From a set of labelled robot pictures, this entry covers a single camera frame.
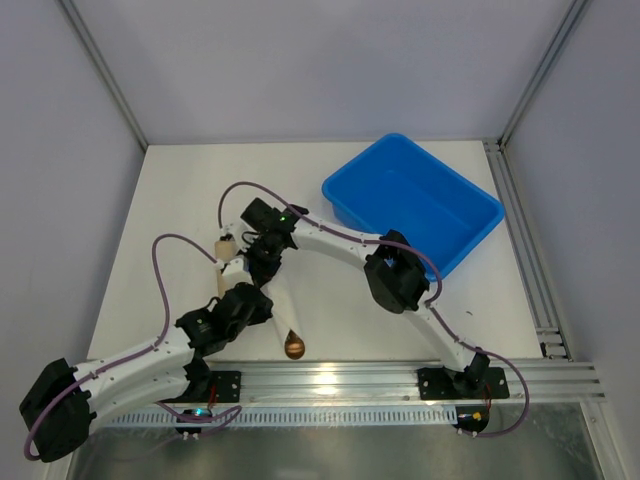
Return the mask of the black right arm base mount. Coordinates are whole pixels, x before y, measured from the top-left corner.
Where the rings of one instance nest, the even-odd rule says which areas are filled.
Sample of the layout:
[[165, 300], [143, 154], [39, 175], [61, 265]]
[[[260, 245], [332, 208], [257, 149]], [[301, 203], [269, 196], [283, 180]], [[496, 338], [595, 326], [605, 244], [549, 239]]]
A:
[[489, 367], [479, 377], [444, 367], [420, 368], [416, 375], [421, 400], [502, 400], [510, 397], [505, 372], [499, 367]]

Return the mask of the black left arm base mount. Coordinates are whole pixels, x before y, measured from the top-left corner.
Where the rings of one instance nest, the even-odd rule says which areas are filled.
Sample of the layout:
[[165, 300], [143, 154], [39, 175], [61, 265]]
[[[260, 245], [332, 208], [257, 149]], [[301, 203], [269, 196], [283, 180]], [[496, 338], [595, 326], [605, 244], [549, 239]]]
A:
[[197, 380], [190, 393], [190, 402], [238, 403], [241, 395], [242, 373], [234, 370], [211, 371]]

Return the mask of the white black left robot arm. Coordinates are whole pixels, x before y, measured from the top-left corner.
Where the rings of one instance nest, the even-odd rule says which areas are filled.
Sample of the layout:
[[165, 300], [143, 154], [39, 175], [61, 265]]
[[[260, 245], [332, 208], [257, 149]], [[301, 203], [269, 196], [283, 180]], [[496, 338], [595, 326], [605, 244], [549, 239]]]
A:
[[184, 314], [165, 335], [127, 353], [71, 366], [45, 366], [19, 405], [29, 433], [24, 454], [51, 463], [80, 447], [100, 426], [149, 403], [194, 398], [209, 382], [205, 357], [222, 351], [248, 326], [272, 316], [258, 287], [239, 283]]

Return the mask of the copper spoon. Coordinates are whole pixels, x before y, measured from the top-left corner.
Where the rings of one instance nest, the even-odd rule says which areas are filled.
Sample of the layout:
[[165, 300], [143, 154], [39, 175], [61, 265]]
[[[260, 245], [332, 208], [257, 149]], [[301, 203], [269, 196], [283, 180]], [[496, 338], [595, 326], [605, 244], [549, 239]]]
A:
[[305, 351], [304, 340], [294, 330], [289, 330], [284, 340], [285, 355], [291, 360], [299, 360], [304, 356]]

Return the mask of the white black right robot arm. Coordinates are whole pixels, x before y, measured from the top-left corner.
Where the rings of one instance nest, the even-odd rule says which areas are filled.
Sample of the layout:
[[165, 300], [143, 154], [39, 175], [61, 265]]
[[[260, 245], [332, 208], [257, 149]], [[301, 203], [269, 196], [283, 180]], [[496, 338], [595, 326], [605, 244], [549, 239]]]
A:
[[443, 374], [462, 398], [487, 394], [490, 359], [485, 351], [456, 335], [434, 306], [442, 280], [430, 289], [424, 255], [398, 231], [385, 235], [358, 233], [326, 223], [307, 210], [282, 211], [254, 199], [241, 220], [256, 233], [244, 250], [254, 280], [264, 285], [280, 268], [282, 252], [299, 249], [326, 255], [364, 272], [373, 300], [384, 310], [403, 315], [438, 352]]

